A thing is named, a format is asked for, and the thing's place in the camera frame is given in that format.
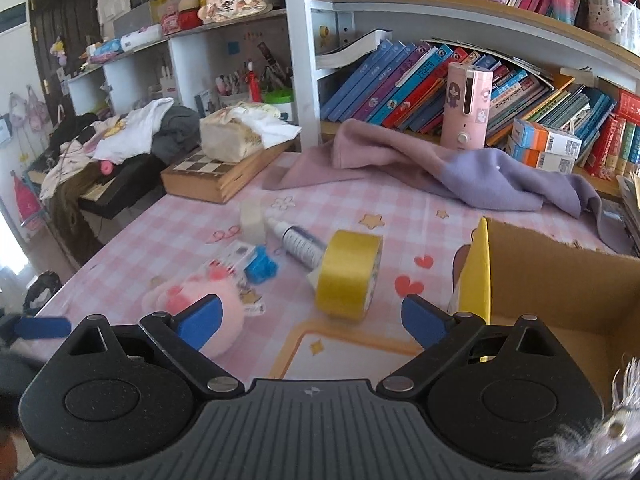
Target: yellow tape roll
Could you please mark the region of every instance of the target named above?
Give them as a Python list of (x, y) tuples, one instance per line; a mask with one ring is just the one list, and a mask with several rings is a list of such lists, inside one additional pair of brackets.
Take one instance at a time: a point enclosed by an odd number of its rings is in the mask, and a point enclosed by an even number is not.
[(322, 259), (316, 307), (329, 316), (361, 321), (373, 297), (380, 256), (381, 237), (336, 232)]

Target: white bottle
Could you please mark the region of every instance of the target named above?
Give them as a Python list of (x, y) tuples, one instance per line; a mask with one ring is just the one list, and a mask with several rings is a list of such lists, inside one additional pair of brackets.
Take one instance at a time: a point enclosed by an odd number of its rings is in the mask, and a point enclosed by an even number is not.
[(302, 227), (283, 222), (276, 218), (267, 218), (267, 225), (282, 240), (282, 247), (309, 270), (322, 264), (326, 245)]

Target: pink towel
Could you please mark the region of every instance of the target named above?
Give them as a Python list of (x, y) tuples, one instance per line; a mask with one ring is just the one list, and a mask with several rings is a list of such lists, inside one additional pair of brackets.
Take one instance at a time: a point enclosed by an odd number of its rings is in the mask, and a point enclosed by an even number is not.
[(265, 189), (290, 189), (366, 178), (371, 168), (471, 207), (539, 211), (551, 203), (578, 218), (590, 211), (600, 239), (617, 253), (630, 254), (622, 225), (602, 215), (602, 200), (583, 177), (525, 166), (495, 148), (456, 152), (395, 130), (349, 119), (332, 142), (306, 150), (289, 170), (270, 169)]

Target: pink checkered tablecloth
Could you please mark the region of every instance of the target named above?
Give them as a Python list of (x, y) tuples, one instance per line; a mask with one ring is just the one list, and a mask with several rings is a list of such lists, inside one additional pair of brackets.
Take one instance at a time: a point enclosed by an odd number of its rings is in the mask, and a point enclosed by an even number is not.
[[(276, 164), (288, 166), (295, 157), (284, 153)], [(329, 241), (338, 229), (383, 236), (378, 285), (367, 317), (356, 328), (398, 340), (411, 339), (401, 323), (399, 284), (410, 282), (425, 299), (446, 306), (452, 293), (453, 257), (470, 243), (471, 231), (483, 215), (559, 241), (577, 240), (582, 247), (606, 250), (595, 234), (593, 219), (576, 220), (552, 206), (536, 214), (486, 212), (412, 189), (382, 173), (368, 180), (286, 191), (263, 190), (263, 178), (264, 172), (226, 205), (165, 196), (72, 277), (42, 314), (67, 316), (73, 326), (95, 313), (107, 316), (111, 324), (137, 323), (149, 314), (140, 300), (153, 283), (187, 276), (210, 260), (219, 244), (230, 242), (231, 238), (210, 243), (214, 232), (228, 232), (239, 224), (239, 203), (248, 198), (259, 200), (267, 215), (303, 226), (322, 240)], [(370, 231), (360, 224), (366, 214), (382, 216), (384, 226)], [(280, 271), (274, 280), (255, 287), (266, 313), (245, 319), (239, 339), (216, 358), (217, 364), (245, 383), (268, 376), (294, 327), (324, 318), (314, 307), (306, 270), (278, 247), (270, 235), (268, 248)], [(422, 266), (416, 258), (423, 258)], [(28, 347), (37, 356), (49, 358), (59, 345), (60, 340), (38, 341)]]

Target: door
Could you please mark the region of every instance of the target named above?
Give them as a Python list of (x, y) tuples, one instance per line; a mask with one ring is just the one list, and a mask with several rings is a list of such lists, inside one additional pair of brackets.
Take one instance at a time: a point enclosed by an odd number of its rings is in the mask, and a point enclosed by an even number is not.
[(31, 36), (47, 108), (56, 123), (58, 105), (73, 114), (71, 98), (64, 96), (56, 71), (58, 58), (49, 53), (58, 37), (62, 38), (67, 57), (66, 74), (73, 74), (84, 63), (79, 56), (89, 44), (100, 41), (97, 0), (28, 0)]

